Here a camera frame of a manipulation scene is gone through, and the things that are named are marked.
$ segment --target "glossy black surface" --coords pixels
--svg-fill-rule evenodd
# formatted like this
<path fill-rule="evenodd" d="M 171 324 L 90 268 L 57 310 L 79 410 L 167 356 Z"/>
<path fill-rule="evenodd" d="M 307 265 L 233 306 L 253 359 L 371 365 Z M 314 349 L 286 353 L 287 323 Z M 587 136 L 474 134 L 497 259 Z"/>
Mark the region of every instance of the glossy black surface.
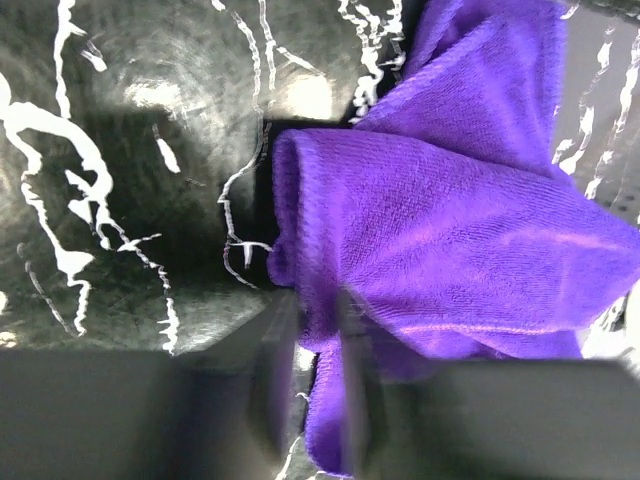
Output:
<path fill-rule="evenodd" d="M 64 136 L 27 129 L 20 137 L 42 154 L 42 168 L 22 177 L 27 159 L 7 138 L 6 121 L 0 128 L 2 347 L 182 353 L 205 348 L 255 315 L 274 288 L 265 266 L 277 235 L 274 137 L 290 125 L 348 126 L 356 107 L 365 113 L 362 103 L 375 103 L 363 96 L 362 87 L 375 83 L 367 65 L 383 65 L 380 95 L 393 87 L 400 79 L 394 64 L 423 4 L 0 0 L 0 73 L 11 101 L 59 116 L 63 96 L 56 90 L 64 81 L 70 121 L 99 149 L 112 180 L 105 197 L 111 225 L 96 201 L 85 201 L 83 219 L 70 202 L 86 200 L 83 185 L 98 185 L 105 171 L 87 168 Z M 635 222 L 640 36 L 635 25 L 584 7 L 567 12 L 566 85 L 552 153 L 565 168 L 578 154 L 579 188 L 591 188 L 597 201 Z M 68 13 L 86 33 L 61 36 L 68 24 L 60 15 Z M 597 191 L 590 183 L 596 178 Z M 27 203 L 23 184 L 46 219 L 33 196 Z M 80 284 L 68 285 L 71 267 L 60 263 L 56 241 L 80 252 L 76 258 L 92 257 L 76 275 L 91 286 L 86 302 Z M 292 441 L 313 357 L 298 354 Z M 298 440 L 292 451 L 301 449 Z M 316 473 L 299 455 L 288 468 L 287 478 Z"/>

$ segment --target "purple cloth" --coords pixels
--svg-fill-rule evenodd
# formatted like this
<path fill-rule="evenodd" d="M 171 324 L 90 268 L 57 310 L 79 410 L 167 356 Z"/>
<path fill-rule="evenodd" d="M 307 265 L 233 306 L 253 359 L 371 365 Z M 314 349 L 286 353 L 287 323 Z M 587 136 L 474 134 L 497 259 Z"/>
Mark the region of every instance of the purple cloth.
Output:
<path fill-rule="evenodd" d="M 278 138 L 269 271 L 320 353 L 306 441 L 321 469 L 347 470 L 340 285 L 426 358 L 562 358 L 640 278 L 638 232 L 551 164 L 561 8 L 431 0 L 404 82 L 354 129 Z"/>

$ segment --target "fabric texture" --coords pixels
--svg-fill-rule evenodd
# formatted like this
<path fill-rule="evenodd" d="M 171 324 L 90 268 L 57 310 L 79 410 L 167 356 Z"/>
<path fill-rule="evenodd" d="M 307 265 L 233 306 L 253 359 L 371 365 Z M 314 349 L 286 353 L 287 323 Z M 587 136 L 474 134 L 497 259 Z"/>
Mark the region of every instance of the fabric texture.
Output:
<path fill-rule="evenodd" d="M 276 141 L 269 257 L 320 354 L 307 450 L 345 474 L 339 286 L 426 359 L 575 358 L 575 330 L 640 278 L 640 235 L 551 164 L 562 6 L 431 0 L 404 81 L 353 129 Z M 401 371 L 402 352 L 378 349 Z"/>

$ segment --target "white streak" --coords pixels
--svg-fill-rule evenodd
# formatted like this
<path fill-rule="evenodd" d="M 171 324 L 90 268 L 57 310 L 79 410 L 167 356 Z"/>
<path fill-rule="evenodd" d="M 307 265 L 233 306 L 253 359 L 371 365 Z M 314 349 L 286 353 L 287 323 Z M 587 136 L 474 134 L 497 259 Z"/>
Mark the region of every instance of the white streak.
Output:
<path fill-rule="evenodd" d="M 256 112 L 258 130 L 262 131 L 262 120 L 264 117 L 264 113 L 260 108 L 260 106 L 258 105 L 258 98 L 260 96 L 260 89 L 261 89 L 260 76 L 262 74 L 262 69 L 260 65 L 260 52 L 258 51 L 258 45 L 256 43 L 255 37 L 253 36 L 253 32 L 251 31 L 249 26 L 245 23 L 245 21 L 242 20 L 242 18 L 240 18 L 240 15 L 238 15 L 237 12 L 231 12 L 231 17 L 236 22 L 238 29 L 247 38 L 249 49 L 251 50 L 251 59 L 253 61 L 253 97 L 252 97 L 251 104 L 254 112 Z M 231 185 L 233 185 L 233 182 L 235 182 L 238 178 L 242 177 L 245 173 L 247 173 L 249 170 L 251 170 L 254 167 L 254 165 L 258 160 L 258 157 L 260 156 L 262 147 L 263 147 L 263 135 L 260 134 L 258 135 L 258 142 L 256 145 L 256 149 L 254 150 L 253 155 L 249 159 L 249 162 L 247 162 L 247 164 L 244 167 L 242 167 L 239 171 L 237 171 L 236 173 L 234 173 L 229 177 L 229 179 L 224 184 L 224 187 L 222 188 L 222 193 L 220 197 L 218 198 L 218 203 L 221 203 L 223 205 L 224 217 L 227 224 L 227 242 L 225 244 L 224 252 L 223 252 L 224 266 L 226 270 L 236 278 L 236 280 L 238 280 L 240 283 L 243 283 L 244 285 L 247 285 L 251 288 L 257 288 L 257 287 L 252 283 L 248 282 L 247 280 L 245 280 L 244 278 L 242 278 L 242 276 L 240 276 L 238 272 L 236 272 L 233 268 L 231 268 L 231 264 L 229 263 L 229 251 L 231 247 L 234 245 L 242 245 L 244 242 L 236 235 L 235 225 L 233 223 L 233 216 L 231 214 L 231 200 L 229 200 L 228 197 L 229 197 L 229 191 L 231 189 Z"/>
<path fill-rule="evenodd" d="M 4 309 L 7 308 L 7 304 L 9 303 L 9 298 L 7 294 L 0 291 L 0 315 L 3 314 Z"/>
<path fill-rule="evenodd" d="M 213 5 L 213 8 L 215 8 L 219 12 L 227 9 L 227 7 L 225 7 L 225 5 L 220 0 L 211 0 L 211 5 Z"/>
<path fill-rule="evenodd" d="M 629 293 L 624 312 L 625 335 L 636 350 L 640 350 L 640 282 Z"/>
<path fill-rule="evenodd" d="M 71 35 L 86 35 L 86 32 L 71 23 L 71 9 L 76 0 L 60 0 L 58 3 L 58 31 L 53 41 L 53 61 L 56 67 L 56 100 L 60 106 L 60 116 L 71 118 L 71 103 L 67 98 L 67 86 L 62 75 L 62 50 Z"/>
<path fill-rule="evenodd" d="M 107 64 L 104 62 L 104 58 L 102 57 L 102 53 L 98 48 L 93 44 L 93 42 L 87 42 L 87 50 L 83 50 L 80 55 L 89 60 L 93 65 L 93 68 L 96 69 L 96 72 L 104 72 L 107 69 Z"/>
<path fill-rule="evenodd" d="M 578 148 L 578 151 L 571 157 L 560 162 L 560 168 L 569 175 L 575 173 L 578 161 L 582 158 L 584 152 L 589 146 L 589 142 L 591 141 L 591 134 L 593 133 L 594 116 L 595 107 L 592 105 L 588 107 L 580 117 L 580 133 L 582 134 L 582 142 L 580 143 L 580 148 Z"/>
<path fill-rule="evenodd" d="M 284 480 L 285 478 L 287 478 L 287 470 L 289 470 L 289 465 L 291 465 L 291 458 L 293 457 L 293 452 L 301 438 L 302 438 L 302 434 L 298 435 L 296 439 L 293 441 L 293 443 L 291 444 L 291 447 L 289 447 L 289 454 L 287 455 L 287 459 L 285 460 L 284 466 L 276 476 L 275 480 Z"/>
<path fill-rule="evenodd" d="M 296 363 L 298 368 L 304 371 L 311 370 L 313 366 L 313 361 L 316 358 L 316 354 L 306 348 L 302 348 L 301 346 L 296 347 Z"/>
<path fill-rule="evenodd" d="M 178 165 L 178 159 L 176 158 L 176 154 L 173 153 L 173 150 L 171 150 L 171 147 L 169 146 L 169 144 L 160 137 L 160 134 L 158 133 L 157 125 L 153 126 L 153 136 L 156 140 L 156 144 L 158 145 L 158 148 L 160 149 L 160 154 L 164 159 L 164 164 L 167 167 L 167 169 L 172 173 L 180 173 L 180 166 Z"/>
<path fill-rule="evenodd" d="M 562 154 L 569 150 L 571 147 L 573 147 L 573 140 L 571 140 L 570 138 L 565 138 L 564 140 L 562 140 L 556 148 L 555 153 L 553 154 L 553 164 L 555 165 L 556 163 L 558 163 Z"/>
<path fill-rule="evenodd" d="M 0 332 L 0 348 L 13 348 L 18 344 L 13 332 Z"/>
<path fill-rule="evenodd" d="M 40 226 L 44 230 L 45 234 L 49 237 L 49 241 L 53 246 L 53 252 L 56 258 L 56 266 L 58 267 L 58 271 L 64 273 L 67 276 L 67 286 L 80 287 L 80 291 L 78 293 L 78 308 L 76 310 L 75 318 L 73 319 L 73 324 L 78 334 L 84 335 L 85 333 L 87 333 L 87 330 L 82 325 L 82 322 L 87 316 L 87 307 L 89 305 L 89 292 L 91 291 L 91 284 L 86 280 L 76 279 L 76 275 L 81 273 L 85 269 L 85 267 L 93 261 L 93 255 L 90 255 L 86 252 L 72 252 L 65 250 L 60 244 L 60 241 L 56 237 L 51 227 L 49 227 L 47 210 L 42 199 L 38 195 L 33 193 L 33 191 L 31 190 L 31 185 L 29 185 L 28 183 L 22 183 L 21 189 L 27 205 L 30 205 L 35 209 L 38 215 Z"/>
<path fill-rule="evenodd" d="M 148 242 L 149 240 L 153 240 L 154 238 L 161 237 L 161 233 L 154 233 L 153 235 L 149 235 L 148 237 L 137 238 L 135 240 L 131 240 L 129 243 L 124 243 L 118 248 L 118 252 L 135 252 L 136 247 L 140 245 L 142 242 Z"/>
<path fill-rule="evenodd" d="M 11 98 L 11 90 L 6 78 L 0 73 L 0 89 L 8 90 L 0 92 L 0 99 Z M 42 199 L 32 191 L 31 185 L 27 183 L 27 178 L 36 175 L 42 167 L 42 155 L 33 147 L 25 143 L 19 133 L 26 129 L 36 130 L 42 133 L 48 133 L 58 137 L 66 138 L 75 147 L 78 155 L 82 158 L 81 166 L 86 172 L 96 174 L 96 181 L 93 185 L 76 175 L 70 170 L 65 170 L 67 181 L 70 185 L 74 185 L 84 194 L 82 200 L 72 200 L 69 202 L 69 209 L 75 213 L 78 218 L 85 221 L 90 226 L 93 225 L 98 237 L 100 238 L 100 246 L 105 250 L 110 250 L 111 245 L 109 238 L 104 234 L 103 228 L 109 226 L 113 228 L 122 241 L 123 245 L 129 245 L 129 249 L 134 251 L 138 258 L 152 269 L 156 269 L 159 279 L 162 281 L 165 296 L 171 288 L 166 272 L 161 265 L 151 262 L 142 251 L 133 245 L 135 240 L 127 237 L 124 229 L 111 217 L 107 197 L 113 189 L 113 178 L 109 173 L 107 164 L 102 159 L 102 155 L 98 147 L 93 143 L 91 138 L 73 122 L 63 117 L 58 117 L 46 110 L 36 107 L 32 103 L 14 102 L 9 106 L 0 104 L 0 120 L 4 120 L 4 128 L 6 130 L 7 139 L 13 143 L 27 158 L 27 170 L 22 176 L 22 194 L 28 205 L 32 206 L 40 221 L 40 225 L 49 237 L 54 248 L 58 270 L 67 275 L 67 285 L 69 287 L 80 286 L 78 298 L 78 310 L 74 319 L 74 325 L 80 335 L 86 333 L 86 329 L 82 325 L 82 321 L 86 317 L 86 309 L 88 305 L 89 291 L 91 284 L 85 280 L 77 280 L 75 277 L 84 268 L 93 261 L 94 257 L 86 252 L 70 252 L 65 250 L 55 236 L 55 233 L 48 224 L 47 211 Z M 95 219 L 87 215 L 90 212 L 90 203 L 97 204 Z M 167 316 L 168 320 L 159 323 L 170 323 L 169 329 L 161 332 L 166 333 L 169 341 L 163 345 L 163 349 L 173 353 L 175 347 L 175 335 L 173 331 L 177 331 L 176 324 L 179 323 L 175 309 L 173 308 L 173 300 L 167 297 Z"/>
<path fill-rule="evenodd" d="M 574 145 L 574 141 L 565 138 L 560 142 L 553 155 L 553 163 L 560 162 L 560 168 L 569 175 L 575 173 L 578 161 L 584 156 L 584 153 L 591 141 L 591 134 L 593 132 L 593 121 L 595 118 L 595 106 L 593 104 L 587 105 L 587 100 L 600 83 L 602 76 L 609 70 L 610 60 L 609 55 L 611 52 L 611 45 L 613 44 L 613 33 L 616 27 L 614 24 L 609 25 L 604 32 L 604 39 L 602 47 L 598 51 L 596 59 L 600 64 L 600 69 L 596 72 L 594 77 L 589 83 L 589 87 L 580 95 L 580 101 L 578 103 L 580 107 L 580 126 L 578 129 L 578 136 L 582 136 L 580 147 L 570 158 L 560 162 L 560 158 L 567 149 Z"/>
<path fill-rule="evenodd" d="M 271 247 L 266 243 L 262 243 L 262 242 L 239 242 L 239 243 L 232 243 L 230 246 L 242 247 L 244 251 L 244 268 L 245 269 L 249 268 L 249 265 L 251 265 L 251 259 L 253 257 L 253 247 L 260 247 L 266 250 L 267 252 L 271 252 Z"/>
<path fill-rule="evenodd" d="M 640 29 L 636 35 L 635 40 L 631 46 L 631 61 L 626 72 L 626 81 L 622 90 L 620 91 L 620 115 L 614 122 L 611 132 L 609 133 L 609 140 L 607 143 L 607 149 L 602 152 L 598 163 L 596 164 L 596 171 L 593 180 L 589 182 L 586 190 L 586 197 L 589 199 L 596 198 L 598 186 L 605 177 L 609 164 L 613 160 L 613 154 L 615 147 L 618 143 L 620 135 L 624 132 L 624 127 L 629 117 L 629 111 L 631 109 L 631 102 L 633 101 L 633 89 L 638 83 L 638 70 L 640 69 Z"/>
<path fill-rule="evenodd" d="M 573 5 L 571 5 L 569 7 L 569 10 L 567 10 L 567 12 L 564 15 L 562 15 L 560 17 L 560 19 L 561 20 L 569 20 L 576 13 L 576 11 L 578 10 L 579 6 L 580 6 L 580 0 L 576 1 Z"/>
<path fill-rule="evenodd" d="M 24 254 L 22 253 L 23 248 L 24 248 L 24 244 L 20 243 L 18 245 L 17 252 L 18 252 L 18 256 L 24 260 Z M 36 291 L 38 292 L 38 295 L 40 295 L 40 298 L 42 298 L 47 304 L 47 306 L 49 307 L 49 310 L 51 311 L 53 317 L 58 321 L 60 325 L 62 325 L 62 328 L 64 328 L 64 330 L 68 334 L 73 335 L 71 328 L 69 327 L 69 325 L 67 325 L 67 322 L 65 322 L 64 318 L 62 318 L 62 315 L 60 314 L 55 304 L 53 303 L 53 300 L 49 298 L 49 296 L 45 293 L 44 289 L 42 288 L 42 285 L 40 285 L 40 282 L 38 281 L 38 277 L 36 276 L 35 272 L 31 270 L 31 262 L 29 261 L 25 262 L 24 271 L 27 273 L 27 275 L 29 275 L 29 278 L 31 279 L 31 283 L 33 284 Z"/>
<path fill-rule="evenodd" d="M 349 21 L 356 27 L 356 35 L 362 44 L 362 55 L 360 62 L 367 68 L 369 74 L 358 78 L 357 87 L 354 92 L 353 106 L 356 107 L 356 117 L 351 119 L 351 123 L 357 123 L 360 118 L 367 114 L 369 108 L 378 103 L 378 84 L 384 77 L 384 71 L 377 64 L 378 50 L 382 43 L 382 38 L 388 34 L 393 34 L 391 45 L 396 53 L 393 70 L 398 71 L 405 61 L 405 54 L 400 49 L 400 41 L 404 40 L 402 33 L 402 1 L 393 0 L 394 8 L 387 13 L 392 16 L 391 20 L 382 26 L 380 17 L 371 13 L 368 7 L 355 3 L 355 10 L 362 18 L 349 13 L 347 7 L 349 0 L 340 0 L 338 12 L 344 20 Z"/>
<path fill-rule="evenodd" d="M 318 470 L 316 473 L 311 475 L 307 480 L 318 480 L 318 475 L 327 475 L 327 472 L 324 470 Z M 344 477 L 340 477 L 338 480 L 346 480 Z"/>
<path fill-rule="evenodd" d="M 265 47 L 265 56 L 267 57 L 267 65 L 269 66 L 269 90 L 273 90 L 276 87 L 276 64 L 273 61 L 273 49 L 276 46 L 276 41 L 271 33 L 271 27 L 267 22 L 267 1 L 258 0 L 260 4 L 260 25 L 264 33 L 264 39 L 267 42 Z"/>
<path fill-rule="evenodd" d="M 284 55 L 286 59 L 289 60 L 290 62 L 295 63 L 296 65 L 300 65 L 302 68 L 309 70 L 310 72 L 315 73 L 316 75 L 326 77 L 325 73 L 318 70 L 316 67 L 311 65 L 311 63 L 309 63 L 305 59 L 300 58 L 297 55 L 294 55 L 285 47 L 278 47 L 276 48 L 276 50 L 278 51 L 278 53 L 281 53 L 282 55 Z"/>

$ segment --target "black marbled surface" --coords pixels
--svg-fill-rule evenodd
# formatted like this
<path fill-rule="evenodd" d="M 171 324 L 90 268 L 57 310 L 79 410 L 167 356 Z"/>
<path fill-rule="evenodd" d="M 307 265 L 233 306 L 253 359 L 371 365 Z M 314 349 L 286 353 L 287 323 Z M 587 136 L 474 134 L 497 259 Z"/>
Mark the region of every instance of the black marbled surface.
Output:
<path fill-rule="evenodd" d="M 181 353 L 255 315 L 273 289 L 274 136 L 364 114 L 377 82 L 381 95 L 399 81 L 423 3 L 0 0 L 0 347 Z M 567 12 L 552 154 L 635 224 L 640 33 Z M 9 89 L 33 104 L 19 138 L 42 158 L 27 175 Z M 322 478 L 298 435 L 312 360 L 298 352 L 278 480 Z"/>

